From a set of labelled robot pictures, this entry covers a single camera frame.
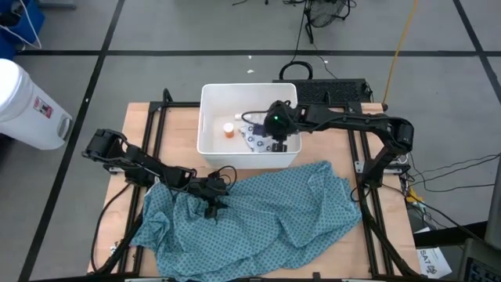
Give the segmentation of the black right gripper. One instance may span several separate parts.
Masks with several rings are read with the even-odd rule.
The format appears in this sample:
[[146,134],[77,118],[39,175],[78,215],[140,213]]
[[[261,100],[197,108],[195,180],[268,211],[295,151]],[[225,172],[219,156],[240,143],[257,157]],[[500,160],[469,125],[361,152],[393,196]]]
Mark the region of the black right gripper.
[[[285,142],[289,135],[299,132],[297,121],[297,109],[290,106],[290,100],[277,100],[266,111],[264,120],[265,134],[271,136],[277,142]],[[273,143],[272,152],[285,153],[287,145]]]

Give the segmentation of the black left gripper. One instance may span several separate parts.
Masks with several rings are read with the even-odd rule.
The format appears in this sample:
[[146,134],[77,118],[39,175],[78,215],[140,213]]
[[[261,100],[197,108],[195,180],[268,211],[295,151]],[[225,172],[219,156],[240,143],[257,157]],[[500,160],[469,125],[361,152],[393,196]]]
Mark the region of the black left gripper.
[[[227,183],[220,173],[211,173],[208,177],[191,179],[187,192],[206,201],[213,201],[219,196],[227,196],[229,194]],[[217,200],[217,206],[209,205],[205,209],[204,218],[214,219],[218,214],[219,208],[227,207],[228,205],[222,200]]]

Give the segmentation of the white bag navy cross print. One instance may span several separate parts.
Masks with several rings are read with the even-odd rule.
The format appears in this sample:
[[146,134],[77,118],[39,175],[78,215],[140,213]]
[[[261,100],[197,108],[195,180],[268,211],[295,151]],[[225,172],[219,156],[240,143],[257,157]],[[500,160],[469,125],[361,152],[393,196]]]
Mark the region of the white bag navy cross print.
[[269,153],[272,151],[273,139],[270,136],[256,136],[252,133],[254,124],[245,123],[240,126],[240,134],[253,153]]

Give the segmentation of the blue patterned hospital gown cloth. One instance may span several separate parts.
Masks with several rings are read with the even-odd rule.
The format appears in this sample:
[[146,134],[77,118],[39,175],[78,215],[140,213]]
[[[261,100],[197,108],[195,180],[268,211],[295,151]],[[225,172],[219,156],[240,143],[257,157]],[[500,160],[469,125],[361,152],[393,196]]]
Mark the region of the blue patterned hospital gown cloth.
[[220,200],[207,219],[206,201],[155,184],[132,245],[153,251],[163,277],[226,282],[300,268],[361,219],[349,181],[328,161],[242,179]]

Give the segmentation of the white mesh basket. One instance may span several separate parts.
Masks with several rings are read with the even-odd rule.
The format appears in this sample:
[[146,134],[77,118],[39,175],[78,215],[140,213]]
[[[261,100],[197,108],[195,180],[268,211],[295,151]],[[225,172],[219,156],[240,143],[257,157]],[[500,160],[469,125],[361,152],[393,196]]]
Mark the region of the white mesh basket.
[[[238,169],[287,168],[301,151],[301,137],[290,136],[285,153],[253,153],[240,134],[245,123],[234,114],[266,112],[277,100],[297,106],[297,89],[291,83],[207,84],[201,90],[196,149],[212,168],[231,165]],[[225,137],[223,125],[234,124],[234,136]]]

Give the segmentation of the blue plastic bin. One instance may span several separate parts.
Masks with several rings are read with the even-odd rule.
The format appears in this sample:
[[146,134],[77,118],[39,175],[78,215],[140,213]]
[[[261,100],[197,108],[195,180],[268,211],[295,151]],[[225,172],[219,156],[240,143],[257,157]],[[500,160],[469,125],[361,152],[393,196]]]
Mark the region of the blue plastic bin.
[[11,60],[18,45],[41,49],[38,35],[44,21],[36,0],[0,0],[0,59]]

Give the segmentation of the clear tube with white cap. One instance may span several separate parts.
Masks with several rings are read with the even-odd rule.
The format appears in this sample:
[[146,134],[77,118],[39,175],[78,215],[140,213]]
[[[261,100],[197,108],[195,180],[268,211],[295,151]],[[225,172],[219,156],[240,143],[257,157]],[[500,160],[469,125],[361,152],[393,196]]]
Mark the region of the clear tube with white cap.
[[252,122],[262,122],[264,121],[267,113],[266,112],[248,112],[248,113],[238,113],[234,114],[234,119],[236,121],[242,121],[245,118]]

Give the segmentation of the black keyboard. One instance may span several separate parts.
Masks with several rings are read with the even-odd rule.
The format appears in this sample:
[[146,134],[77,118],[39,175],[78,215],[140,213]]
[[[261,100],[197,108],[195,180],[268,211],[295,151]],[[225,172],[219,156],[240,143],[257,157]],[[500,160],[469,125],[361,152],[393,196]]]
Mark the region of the black keyboard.
[[302,104],[326,104],[335,106],[348,102],[368,103],[373,92],[363,78],[274,80],[274,83],[291,83],[297,89],[297,99]]

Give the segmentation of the black floor bar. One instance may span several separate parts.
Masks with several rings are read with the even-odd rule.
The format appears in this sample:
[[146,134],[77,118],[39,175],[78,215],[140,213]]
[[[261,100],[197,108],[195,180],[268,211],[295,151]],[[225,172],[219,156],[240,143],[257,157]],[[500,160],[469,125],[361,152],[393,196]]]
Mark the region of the black floor bar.
[[[476,222],[463,226],[473,235],[484,238],[487,222]],[[459,227],[445,228],[441,230],[420,231],[413,234],[417,248],[435,248],[440,246],[461,245],[467,239],[473,238]]]

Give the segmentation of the white printed paper sheet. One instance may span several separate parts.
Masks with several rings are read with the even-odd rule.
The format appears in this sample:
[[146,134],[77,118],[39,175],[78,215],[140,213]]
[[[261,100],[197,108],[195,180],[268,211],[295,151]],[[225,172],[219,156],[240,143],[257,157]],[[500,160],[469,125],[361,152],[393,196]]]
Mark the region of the white printed paper sheet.
[[418,259],[420,262],[420,272],[431,279],[444,278],[452,273],[440,247],[418,247],[416,246]]

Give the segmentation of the white trash can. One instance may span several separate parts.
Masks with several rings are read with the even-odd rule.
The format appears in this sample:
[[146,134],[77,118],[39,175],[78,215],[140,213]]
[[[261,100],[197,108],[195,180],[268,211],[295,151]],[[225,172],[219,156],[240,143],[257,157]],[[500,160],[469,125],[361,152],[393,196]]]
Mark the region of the white trash can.
[[39,150],[65,144],[73,118],[12,60],[0,59],[0,133]]

